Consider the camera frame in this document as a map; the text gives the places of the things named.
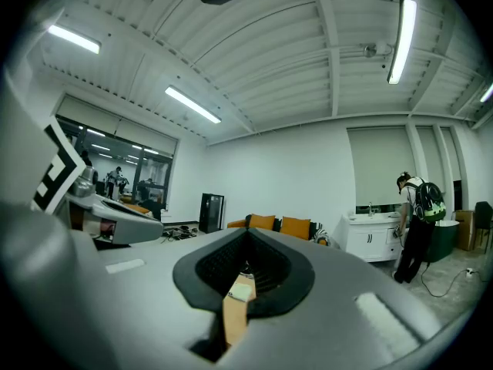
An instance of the black and green backpack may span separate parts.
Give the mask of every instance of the black and green backpack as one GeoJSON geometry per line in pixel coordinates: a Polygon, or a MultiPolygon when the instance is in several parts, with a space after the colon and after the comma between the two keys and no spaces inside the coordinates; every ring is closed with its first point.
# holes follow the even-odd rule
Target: black and green backpack
{"type": "Polygon", "coordinates": [[[416,211],[416,216],[429,224],[444,219],[447,208],[440,188],[432,182],[424,182],[421,178],[420,180],[422,181],[420,186],[410,182],[404,184],[405,187],[416,190],[416,203],[412,205],[416,211]]]}

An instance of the black hair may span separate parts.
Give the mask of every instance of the black hair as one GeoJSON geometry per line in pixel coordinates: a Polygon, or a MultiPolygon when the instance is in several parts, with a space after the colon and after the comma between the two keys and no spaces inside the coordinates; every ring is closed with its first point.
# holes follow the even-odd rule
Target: black hair
{"type": "Polygon", "coordinates": [[[399,194],[401,194],[401,187],[399,186],[399,183],[410,180],[410,179],[411,179],[411,176],[409,175],[409,173],[407,171],[404,171],[403,173],[401,173],[401,175],[397,179],[397,187],[399,188],[399,194]]]}

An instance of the tube light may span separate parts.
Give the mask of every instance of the tube light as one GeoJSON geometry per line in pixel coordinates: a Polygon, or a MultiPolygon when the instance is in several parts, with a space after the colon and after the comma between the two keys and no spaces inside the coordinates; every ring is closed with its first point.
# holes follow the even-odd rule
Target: tube light
{"type": "Polygon", "coordinates": [[[204,118],[207,118],[209,121],[211,121],[213,123],[221,122],[221,119],[219,119],[217,116],[214,116],[209,111],[207,111],[203,107],[199,106],[197,103],[190,100],[188,97],[184,96],[183,94],[178,92],[173,87],[170,86],[165,92],[167,95],[169,95],[169,96],[173,97],[174,99],[178,100],[179,102],[185,104],[185,106],[193,109],[193,111],[195,111],[196,113],[199,113],[201,116],[203,116],[204,118]]]}
{"type": "Polygon", "coordinates": [[[106,135],[104,135],[100,132],[96,132],[95,130],[92,130],[92,129],[87,129],[87,131],[92,133],[92,134],[96,134],[97,136],[106,137],[106,135]]]}
{"type": "Polygon", "coordinates": [[[418,5],[413,0],[400,0],[400,7],[397,46],[395,48],[394,58],[392,59],[391,71],[388,73],[387,77],[387,81],[391,85],[398,84],[401,79],[402,71],[406,64],[407,54],[411,47],[418,5]]]}
{"type": "Polygon", "coordinates": [[[95,146],[96,148],[100,148],[101,150],[109,151],[109,148],[106,148],[105,146],[100,146],[100,145],[95,145],[91,144],[92,146],[95,146]]]}
{"type": "Polygon", "coordinates": [[[67,29],[61,28],[60,26],[57,25],[50,26],[48,29],[48,33],[56,35],[61,39],[73,42],[74,44],[81,46],[85,49],[88,49],[89,51],[94,52],[95,54],[99,54],[99,44],[93,41],[89,41],[88,39],[85,39],[84,37],[75,34],[74,32],[70,32],[67,29]]]}
{"type": "Polygon", "coordinates": [[[488,100],[493,93],[493,83],[490,85],[488,90],[485,92],[485,94],[479,99],[481,103],[484,103],[486,100],[488,100]]]}

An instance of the black mini fridge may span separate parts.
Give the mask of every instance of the black mini fridge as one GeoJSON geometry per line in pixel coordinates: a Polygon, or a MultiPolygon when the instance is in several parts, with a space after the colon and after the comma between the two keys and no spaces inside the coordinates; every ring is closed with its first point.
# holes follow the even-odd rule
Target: black mini fridge
{"type": "Polygon", "coordinates": [[[221,230],[223,225],[224,196],[202,193],[200,206],[199,230],[212,233],[221,230]]]}

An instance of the white cabinet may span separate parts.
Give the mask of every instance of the white cabinet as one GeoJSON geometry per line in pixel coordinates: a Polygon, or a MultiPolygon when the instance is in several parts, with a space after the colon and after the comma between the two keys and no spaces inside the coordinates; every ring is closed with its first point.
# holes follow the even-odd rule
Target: white cabinet
{"type": "Polygon", "coordinates": [[[368,262],[397,259],[401,242],[393,235],[396,223],[349,224],[341,240],[341,249],[368,262]]]}

